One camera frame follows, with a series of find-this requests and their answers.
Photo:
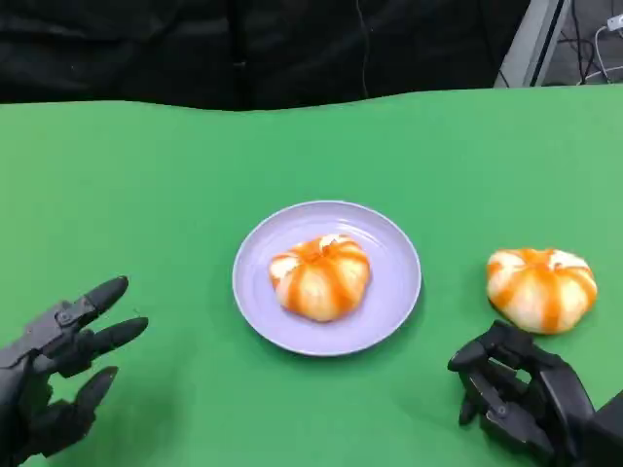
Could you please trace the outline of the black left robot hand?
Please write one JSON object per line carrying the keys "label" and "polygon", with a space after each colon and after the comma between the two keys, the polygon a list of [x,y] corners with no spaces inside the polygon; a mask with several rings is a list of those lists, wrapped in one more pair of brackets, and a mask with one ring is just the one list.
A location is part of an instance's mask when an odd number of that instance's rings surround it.
{"label": "black left robot hand", "polygon": [[126,292],[128,278],[112,278],[74,302],[61,301],[28,323],[1,349],[1,464],[19,466],[29,457],[50,457],[82,441],[96,409],[119,371],[94,374],[72,401],[52,402],[51,376],[70,378],[98,357],[140,336],[149,324],[139,316],[94,332],[88,326]]}

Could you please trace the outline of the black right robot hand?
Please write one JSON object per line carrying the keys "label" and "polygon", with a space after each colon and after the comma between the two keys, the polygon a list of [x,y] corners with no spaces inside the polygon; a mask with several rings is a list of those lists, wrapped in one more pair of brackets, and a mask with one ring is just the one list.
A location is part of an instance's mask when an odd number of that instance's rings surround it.
{"label": "black right robot hand", "polygon": [[583,466],[584,430],[596,414],[577,373],[533,336],[495,321],[448,363],[465,394],[458,424],[481,429],[545,466]]}

